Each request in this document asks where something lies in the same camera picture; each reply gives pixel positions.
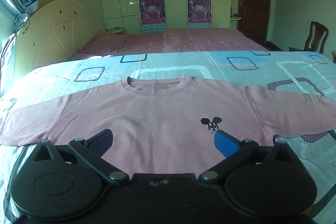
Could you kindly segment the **dark wooden chair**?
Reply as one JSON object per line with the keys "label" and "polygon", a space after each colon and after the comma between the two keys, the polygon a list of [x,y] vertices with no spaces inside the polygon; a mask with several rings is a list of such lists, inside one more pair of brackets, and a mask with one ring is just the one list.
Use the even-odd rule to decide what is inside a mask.
{"label": "dark wooden chair", "polygon": [[318,22],[310,23],[309,35],[306,39],[303,50],[289,47],[291,52],[309,51],[323,54],[324,46],[329,36],[329,29]]}

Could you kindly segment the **pink checked bed cover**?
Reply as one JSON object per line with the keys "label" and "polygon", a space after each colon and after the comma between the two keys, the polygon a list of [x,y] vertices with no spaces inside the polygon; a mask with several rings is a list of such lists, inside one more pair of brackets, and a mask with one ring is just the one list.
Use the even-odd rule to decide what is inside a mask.
{"label": "pink checked bed cover", "polygon": [[70,60],[148,53],[265,50],[238,30],[191,28],[166,30],[161,34],[99,34],[77,50]]}

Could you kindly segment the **purple poster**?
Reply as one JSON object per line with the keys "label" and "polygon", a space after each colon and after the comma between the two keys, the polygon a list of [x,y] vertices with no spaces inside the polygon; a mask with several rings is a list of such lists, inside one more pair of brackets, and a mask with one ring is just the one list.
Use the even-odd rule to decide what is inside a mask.
{"label": "purple poster", "polygon": [[188,28],[211,27],[211,0],[188,0]]}
{"label": "purple poster", "polygon": [[139,0],[141,31],[144,34],[161,34],[166,30],[164,0]]}

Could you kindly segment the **cream round headboard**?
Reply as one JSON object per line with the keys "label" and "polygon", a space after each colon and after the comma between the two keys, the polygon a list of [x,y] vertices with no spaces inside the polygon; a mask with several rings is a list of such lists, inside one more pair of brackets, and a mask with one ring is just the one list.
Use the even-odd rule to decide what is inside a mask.
{"label": "cream round headboard", "polygon": [[103,31],[96,16],[79,1],[56,0],[44,5],[17,35],[15,79],[34,69],[68,61]]}

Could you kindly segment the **lower left purple poster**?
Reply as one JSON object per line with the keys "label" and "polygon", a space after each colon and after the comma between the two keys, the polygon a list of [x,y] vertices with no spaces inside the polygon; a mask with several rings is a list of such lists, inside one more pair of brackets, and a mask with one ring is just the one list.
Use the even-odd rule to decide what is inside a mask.
{"label": "lower left purple poster", "polygon": [[141,31],[144,34],[161,34],[166,30],[164,0],[139,0]]}

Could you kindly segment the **items on bedside table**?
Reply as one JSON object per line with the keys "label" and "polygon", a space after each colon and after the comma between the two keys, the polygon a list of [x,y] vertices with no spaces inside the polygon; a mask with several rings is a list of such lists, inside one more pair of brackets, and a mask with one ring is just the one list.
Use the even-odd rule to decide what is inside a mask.
{"label": "items on bedside table", "polygon": [[110,35],[124,35],[126,34],[126,28],[124,27],[113,27],[105,30],[106,34]]}

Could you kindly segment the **lower right purple poster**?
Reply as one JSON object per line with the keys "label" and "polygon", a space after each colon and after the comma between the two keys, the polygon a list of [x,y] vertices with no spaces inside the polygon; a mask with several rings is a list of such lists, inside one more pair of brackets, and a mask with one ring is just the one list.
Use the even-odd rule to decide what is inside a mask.
{"label": "lower right purple poster", "polygon": [[188,28],[211,27],[211,0],[188,0]]}

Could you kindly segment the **pink mouse logo t-shirt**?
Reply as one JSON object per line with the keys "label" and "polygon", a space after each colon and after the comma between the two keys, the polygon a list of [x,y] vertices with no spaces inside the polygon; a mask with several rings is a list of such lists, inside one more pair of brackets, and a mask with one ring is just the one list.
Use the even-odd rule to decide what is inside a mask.
{"label": "pink mouse logo t-shirt", "polygon": [[335,103],[315,94],[185,75],[128,77],[1,113],[1,144],[9,146],[44,139],[67,144],[105,129],[112,131],[113,144],[103,158],[127,174],[199,174],[225,158],[215,148],[218,130],[272,146],[275,136],[335,129]]}

